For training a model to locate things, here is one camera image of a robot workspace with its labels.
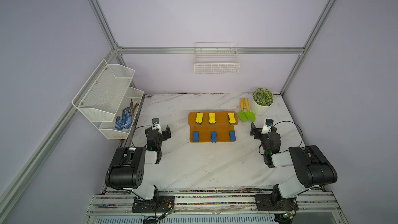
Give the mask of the blue eraser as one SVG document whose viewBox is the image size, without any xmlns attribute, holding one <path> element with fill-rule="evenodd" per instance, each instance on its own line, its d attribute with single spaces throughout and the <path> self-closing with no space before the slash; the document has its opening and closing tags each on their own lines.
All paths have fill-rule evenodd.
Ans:
<svg viewBox="0 0 398 224">
<path fill-rule="evenodd" d="M 230 142 L 235 142 L 236 141 L 236 134 L 235 131 L 229 131 L 229 137 L 230 137 Z"/>
<path fill-rule="evenodd" d="M 217 139 L 217 132 L 216 132 L 216 131 L 212 131 L 212 132 L 211 132 L 211 142 L 212 142 L 212 143 L 218 142 L 218 139 Z"/>
<path fill-rule="evenodd" d="M 200 141 L 199 135 L 200 135 L 199 131 L 194 131 L 194 132 L 193 132 L 192 141 L 193 141 L 194 143 L 197 143 L 197 142 Z"/>
</svg>

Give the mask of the yellow eraser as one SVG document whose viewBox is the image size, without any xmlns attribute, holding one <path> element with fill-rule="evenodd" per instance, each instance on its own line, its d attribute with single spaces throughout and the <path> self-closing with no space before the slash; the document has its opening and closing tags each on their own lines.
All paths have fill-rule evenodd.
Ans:
<svg viewBox="0 0 398 224">
<path fill-rule="evenodd" d="M 236 125 L 235 113 L 228 113 L 228 120 L 230 125 Z"/>
<path fill-rule="evenodd" d="M 209 124 L 216 124 L 216 114 L 208 113 Z"/>
<path fill-rule="evenodd" d="M 202 124 L 203 123 L 204 114 L 203 113 L 196 113 L 195 123 Z"/>
</svg>

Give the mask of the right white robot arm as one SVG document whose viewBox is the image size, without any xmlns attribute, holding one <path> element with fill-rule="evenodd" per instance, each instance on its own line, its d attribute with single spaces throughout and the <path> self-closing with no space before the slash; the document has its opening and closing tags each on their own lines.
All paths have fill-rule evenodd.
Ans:
<svg viewBox="0 0 398 224">
<path fill-rule="evenodd" d="M 337 182 L 337 171 L 316 145 L 294 146 L 281 151 L 281 135 L 277 133 L 275 125 L 272 119 L 266 119 L 262 128 L 252 123 L 250 129 L 250 135 L 261 142 L 261 155 L 269 168 L 294 167 L 293 176 L 273 187 L 273 203 L 293 200 L 313 187 Z"/>
</svg>

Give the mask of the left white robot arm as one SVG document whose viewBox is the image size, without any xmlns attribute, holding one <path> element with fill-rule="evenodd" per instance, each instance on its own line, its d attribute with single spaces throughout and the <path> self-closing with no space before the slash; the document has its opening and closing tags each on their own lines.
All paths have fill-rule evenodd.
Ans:
<svg viewBox="0 0 398 224">
<path fill-rule="evenodd" d="M 147 144 L 131 148 L 117 148 L 105 176 L 107 187 L 136 195 L 139 201 L 159 203 L 159 191 L 155 185 L 144 180 L 147 164 L 159 164 L 162 158 L 162 143 L 171 138 L 171 129 L 160 131 L 156 127 L 145 130 Z"/>
</svg>

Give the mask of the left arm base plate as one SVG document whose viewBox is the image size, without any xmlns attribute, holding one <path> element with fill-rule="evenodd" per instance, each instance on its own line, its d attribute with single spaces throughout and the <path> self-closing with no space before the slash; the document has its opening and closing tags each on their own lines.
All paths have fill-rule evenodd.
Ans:
<svg viewBox="0 0 398 224">
<path fill-rule="evenodd" d="M 135 199 L 132 212 L 133 213 L 166 213 L 175 205 L 175 196 L 157 196 L 152 200 Z"/>
</svg>

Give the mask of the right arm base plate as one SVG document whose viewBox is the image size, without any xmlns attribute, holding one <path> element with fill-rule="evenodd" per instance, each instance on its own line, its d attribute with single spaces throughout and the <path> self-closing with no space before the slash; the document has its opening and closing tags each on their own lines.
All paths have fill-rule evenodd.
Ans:
<svg viewBox="0 0 398 224">
<path fill-rule="evenodd" d="M 297 211 L 298 205 L 295 199 L 278 199 L 273 195 L 255 195 L 255 203 L 258 211 Z"/>
</svg>

